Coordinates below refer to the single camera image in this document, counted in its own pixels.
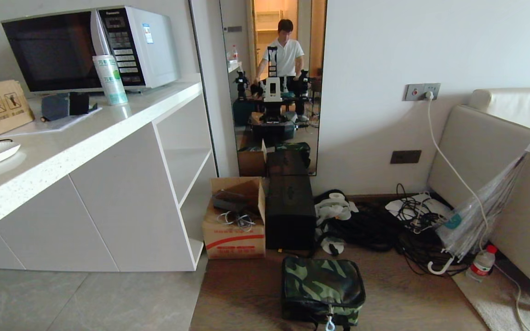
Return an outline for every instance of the sofa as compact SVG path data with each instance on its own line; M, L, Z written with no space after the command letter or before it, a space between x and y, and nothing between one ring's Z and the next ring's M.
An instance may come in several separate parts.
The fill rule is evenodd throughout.
M475 191L530 143L530 88L475 90L452 109L439 146ZM428 184L456 207L471 193L437 154ZM530 157L490 239L530 278Z

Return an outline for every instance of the microwave door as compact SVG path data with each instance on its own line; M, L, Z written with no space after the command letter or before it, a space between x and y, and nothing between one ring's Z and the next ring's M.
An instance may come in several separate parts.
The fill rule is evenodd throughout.
M31 92L100 91L91 11L2 23Z
M91 41L96 55L111 55L108 40L105 37L104 26L96 9L91 11Z

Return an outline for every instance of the clear umbrella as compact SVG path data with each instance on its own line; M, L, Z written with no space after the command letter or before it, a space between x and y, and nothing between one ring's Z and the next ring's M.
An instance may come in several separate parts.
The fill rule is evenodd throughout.
M454 215L436 229L437 235L443 242L443 251L451 254L451 258L443 269L438 271L433 270L433 262L429 262L430 272L443 274L455 258L461 261L466 254L477 253L483 247L484 241L490 238L494 230L498 215L507 205L529 153L530 144L522 155L511 162L498 176L477 193L472 191L473 197L458 206Z

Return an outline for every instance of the man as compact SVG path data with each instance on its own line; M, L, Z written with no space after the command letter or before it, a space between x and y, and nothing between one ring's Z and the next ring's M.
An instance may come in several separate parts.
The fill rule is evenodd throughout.
M290 39L293 30L294 24L292 21L282 19L277 24L277 38L269 44L270 47L277 47L277 76L286 77L289 91L294 91L297 87L297 80L304 67L304 51L298 40ZM257 75L253 80L254 84L259 83L259 77L261 77L261 74L268 66L269 52L265 50L263 59L257 68ZM300 121L308 120L304 116L303 102L296 102L296 114Z

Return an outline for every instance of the bottle cap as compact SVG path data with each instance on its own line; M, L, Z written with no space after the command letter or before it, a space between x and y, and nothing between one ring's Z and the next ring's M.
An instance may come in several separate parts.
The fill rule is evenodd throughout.
M488 251L488 253L492 254L496 254L496 252L498 251L498 249L494 245L488 245L488 247L486 247L486 250Z

